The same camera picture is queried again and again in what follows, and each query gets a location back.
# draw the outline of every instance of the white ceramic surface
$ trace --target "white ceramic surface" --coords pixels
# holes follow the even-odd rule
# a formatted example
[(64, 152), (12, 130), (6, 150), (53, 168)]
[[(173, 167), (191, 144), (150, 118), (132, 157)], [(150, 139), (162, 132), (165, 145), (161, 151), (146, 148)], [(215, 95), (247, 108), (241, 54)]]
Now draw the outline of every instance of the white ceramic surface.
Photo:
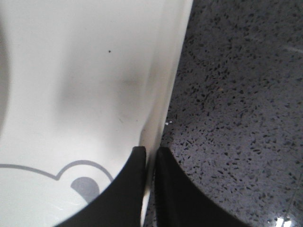
[(55, 225), (133, 146), (153, 159), (191, 3), (0, 0), (0, 226)]

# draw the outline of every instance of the terrazzo floor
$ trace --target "terrazzo floor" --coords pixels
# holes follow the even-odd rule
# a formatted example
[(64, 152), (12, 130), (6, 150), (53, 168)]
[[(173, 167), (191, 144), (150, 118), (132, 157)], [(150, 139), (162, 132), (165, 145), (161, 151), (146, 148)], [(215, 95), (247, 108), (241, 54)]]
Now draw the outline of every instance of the terrazzo floor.
[(193, 4), (162, 146), (252, 227), (303, 226), (302, 29), (302, 0)]

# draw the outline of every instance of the gray logo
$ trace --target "gray logo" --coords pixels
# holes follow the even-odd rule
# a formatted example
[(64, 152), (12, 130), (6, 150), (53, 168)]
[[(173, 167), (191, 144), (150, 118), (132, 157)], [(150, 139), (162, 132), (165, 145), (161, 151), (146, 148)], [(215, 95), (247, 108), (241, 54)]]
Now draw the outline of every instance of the gray logo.
[[(57, 175), (53, 175), (53, 174), (50, 174), (43, 170), (31, 168), (28, 166), (20, 166), (20, 165), (12, 165), (12, 164), (0, 164), (0, 168), (10, 168), (10, 169), (20, 169), (20, 170), (30, 171), (30, 172), (34, 172), (37, 174), (47, 176), (56, 181), (59, 181), (62, 174), (67, 169), (69, 169), (73, 166), (78, 166), (78, 165), (87, 165), (87, 166), (95, 167), (95, 168), (101, 170), (108, 177), (110, 182), (113, 181), (112, 175), (103, 166), (99, 165), (96, 162), (88, 161), (88, 160), (78, 160), (78, 161), (71, 162), (71, 163), (67, 164), (65, 167), (63, 167)], [(75, 179), (71, 183), (71, 188), (73, 190), (75, 190), (80, 196), (82, 196), (82, 198), (85, 199), (85, 201), (87, 203), (90, 203), (91, 201), (93, 201), (100, 194), (100, 189), (99, 189), (98, 184), (96, 183), (96, 181), (94, 181), (90, 177), (79, 177), (79, 178)]]

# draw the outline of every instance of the speckled gray floor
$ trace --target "speckled gray floor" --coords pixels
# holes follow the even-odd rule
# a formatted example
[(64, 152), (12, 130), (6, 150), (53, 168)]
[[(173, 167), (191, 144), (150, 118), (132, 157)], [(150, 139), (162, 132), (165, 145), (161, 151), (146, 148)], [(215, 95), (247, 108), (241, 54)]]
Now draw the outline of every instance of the speckled gray floor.
[(194, 1), (162, 145), (252, 227), (303, 226), (302, 29), (302, 0)]

